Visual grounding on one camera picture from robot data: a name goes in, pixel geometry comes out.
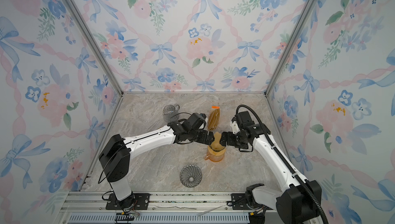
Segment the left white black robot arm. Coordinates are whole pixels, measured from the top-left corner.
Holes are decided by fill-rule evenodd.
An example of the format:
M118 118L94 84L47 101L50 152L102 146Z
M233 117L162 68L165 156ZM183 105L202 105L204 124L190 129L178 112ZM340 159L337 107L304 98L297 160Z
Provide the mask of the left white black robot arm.
M135 205L135 196L127 180L133 158L165 145L193 142L211 145L215 140L214 133L205 126L206 116L193 113L187 119L171 121L142 135L125 138L120 134L113 135L99 155L102 173L98 182L105 179L110 184L111 196L115 198L110 202L122 210Z

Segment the clear grey glass dripper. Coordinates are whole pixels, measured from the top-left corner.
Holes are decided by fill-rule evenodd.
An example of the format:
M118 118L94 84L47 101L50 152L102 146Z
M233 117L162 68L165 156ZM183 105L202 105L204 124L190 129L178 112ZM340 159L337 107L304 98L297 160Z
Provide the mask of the clear grey glass dripper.
M202 181L202 171L196 165L186 165L180 172L180 181L187 188L195 188Z

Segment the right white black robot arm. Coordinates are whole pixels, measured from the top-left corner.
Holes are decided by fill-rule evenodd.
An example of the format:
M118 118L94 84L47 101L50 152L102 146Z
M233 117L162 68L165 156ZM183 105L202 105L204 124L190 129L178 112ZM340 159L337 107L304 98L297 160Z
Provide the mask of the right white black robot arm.
M233 146L240 152L258 152L278 181L278 191L262 183L247 187L246 205L256 212L275 210L285 224L301 224L316 217L326 223L321 207L321 186L315 180L308 180L291 163L267 126L261 120L253 121L251 116L255 115L237 111L231 120L232 131L223 132L220 140L222 146Z

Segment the orange coffee filter packet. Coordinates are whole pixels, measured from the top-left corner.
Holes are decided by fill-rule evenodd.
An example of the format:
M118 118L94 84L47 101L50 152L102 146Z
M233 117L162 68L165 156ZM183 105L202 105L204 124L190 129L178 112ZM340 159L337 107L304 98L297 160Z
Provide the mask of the orange coffee filter packet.
M220 107L212 106L208 117L208 123L207 123L208 130L215 130L218 127L220 121L220 115L221 115Z

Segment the clear grey glass pitcher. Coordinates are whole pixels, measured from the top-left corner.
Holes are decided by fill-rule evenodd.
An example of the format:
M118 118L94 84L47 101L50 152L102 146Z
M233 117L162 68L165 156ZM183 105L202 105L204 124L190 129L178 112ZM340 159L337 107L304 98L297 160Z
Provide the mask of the clear grey glass pitcher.
M179 119L179 110L180 106L176 105L167 105L163 108L163 119L166 123L174 122Z

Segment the brown paper coffee filter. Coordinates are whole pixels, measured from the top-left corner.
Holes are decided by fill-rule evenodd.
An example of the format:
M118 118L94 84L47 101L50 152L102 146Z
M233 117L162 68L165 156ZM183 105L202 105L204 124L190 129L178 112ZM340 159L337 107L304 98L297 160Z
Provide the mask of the brown paper coffee filter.
M219 132L214 133L214 141L212 142L210 147L215 152L219 152L219 151L225 149L225 147L220 144L221 137L222 137L222 135Z

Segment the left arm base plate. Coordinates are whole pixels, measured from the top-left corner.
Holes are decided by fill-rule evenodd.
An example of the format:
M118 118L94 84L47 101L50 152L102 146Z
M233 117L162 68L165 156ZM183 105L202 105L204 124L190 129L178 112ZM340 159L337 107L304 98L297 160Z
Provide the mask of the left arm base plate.
M106 210L147 210L150 200L149 193L133 193L124 200L118 200L114 193L111 193L107 202Z

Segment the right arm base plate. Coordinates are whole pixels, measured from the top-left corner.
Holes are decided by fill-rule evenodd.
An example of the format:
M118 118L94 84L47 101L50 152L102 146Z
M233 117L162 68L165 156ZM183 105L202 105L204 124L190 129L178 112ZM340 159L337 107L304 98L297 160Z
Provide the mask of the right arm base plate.
M253 197L251 193L232 193L231 200L227 203L233 210L254 210Z

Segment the orange glass carafe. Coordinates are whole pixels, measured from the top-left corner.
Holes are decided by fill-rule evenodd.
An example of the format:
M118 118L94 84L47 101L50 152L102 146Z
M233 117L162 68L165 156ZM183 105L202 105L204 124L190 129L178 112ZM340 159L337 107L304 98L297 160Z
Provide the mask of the orange glass carafe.
M220 151L215 151L211 147L207 148L207 153L205 156L205 160L210 160L212 162L219 162L224 159L226 149L222 149Z

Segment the aluminium frame rail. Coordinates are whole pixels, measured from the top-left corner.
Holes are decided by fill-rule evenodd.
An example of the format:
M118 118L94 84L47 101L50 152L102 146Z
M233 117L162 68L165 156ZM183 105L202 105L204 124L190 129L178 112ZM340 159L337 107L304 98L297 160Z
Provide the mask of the aluminium frame rail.
M147 210L106 210L109 192L71 192L57 224L280 224L278 213L233 210L228 192L151 192Z

